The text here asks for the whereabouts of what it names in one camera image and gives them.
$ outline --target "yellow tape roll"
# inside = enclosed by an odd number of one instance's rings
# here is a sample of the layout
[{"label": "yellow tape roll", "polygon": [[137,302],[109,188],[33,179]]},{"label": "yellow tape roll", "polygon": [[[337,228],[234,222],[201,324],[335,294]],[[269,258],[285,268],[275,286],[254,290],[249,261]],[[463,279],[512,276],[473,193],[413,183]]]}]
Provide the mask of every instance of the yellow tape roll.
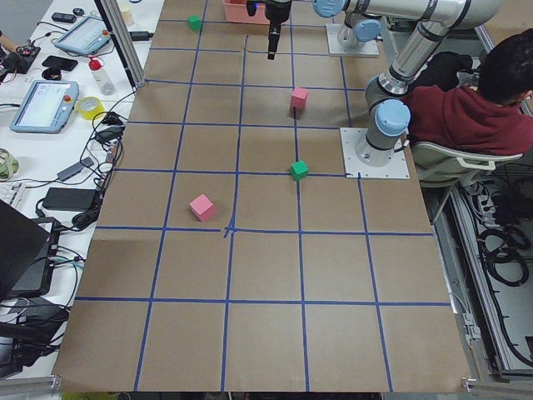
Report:
[{"label": "yellow tape roll", "polygon": [[96,118],[103,118],[105,115],[105,108],[98,97],[84,97],[76,104],[76,110],[84,119],[92,121]]}]

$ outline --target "gray floor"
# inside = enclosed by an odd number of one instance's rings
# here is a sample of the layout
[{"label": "gray floor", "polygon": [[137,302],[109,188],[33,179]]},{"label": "gray floor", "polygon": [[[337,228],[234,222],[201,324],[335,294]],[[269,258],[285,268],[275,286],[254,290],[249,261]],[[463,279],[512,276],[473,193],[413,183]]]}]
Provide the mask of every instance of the gray floor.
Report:
[{"label": "gray floor", "polygon": [[[41,21],[52,0],[2,0],[0,30],[15,43],[24,43],[32,36],[35,25]],[[72,10],[58,10],[70,13]]]}]

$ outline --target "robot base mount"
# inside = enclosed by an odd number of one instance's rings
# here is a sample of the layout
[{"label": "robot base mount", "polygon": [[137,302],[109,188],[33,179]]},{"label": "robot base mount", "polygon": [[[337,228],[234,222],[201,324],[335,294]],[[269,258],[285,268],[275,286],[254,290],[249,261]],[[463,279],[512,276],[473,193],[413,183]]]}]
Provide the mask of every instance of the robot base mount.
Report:
[{"label": "robot base mount", "polygon": [[363,162],[356,154],[361,141],[366,141],[366,128],[342,127],[341,141],[344,168],[347,178],[409,179],[405,154],[394,152],[389,163],[383,167],[373,167]]}]

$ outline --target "red hoodie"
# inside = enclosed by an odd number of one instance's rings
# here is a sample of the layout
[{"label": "red hoodie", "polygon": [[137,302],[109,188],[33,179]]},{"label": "red hoodie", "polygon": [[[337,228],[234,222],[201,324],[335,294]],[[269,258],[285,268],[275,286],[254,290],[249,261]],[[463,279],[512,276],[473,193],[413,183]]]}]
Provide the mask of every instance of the red hoodie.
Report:
[{"label": "red hoodie", "polygon": [[412,142],[432,142],[469,153],[512,155],[533,145],[533,118],[520,105],[498,107],[462,86],[442,92],[417,87],[402,101],[411,110]]}]

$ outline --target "keyboard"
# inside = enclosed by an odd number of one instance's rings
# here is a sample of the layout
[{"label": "keyboard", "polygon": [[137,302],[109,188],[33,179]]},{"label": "keyboard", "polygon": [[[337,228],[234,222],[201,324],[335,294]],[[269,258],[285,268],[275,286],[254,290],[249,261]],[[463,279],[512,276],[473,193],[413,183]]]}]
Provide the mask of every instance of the keyboard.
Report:
[{"label": "keyboard", "polygon": [[25,188],[24,182],[0,182],[0,200],[16,208]]}]

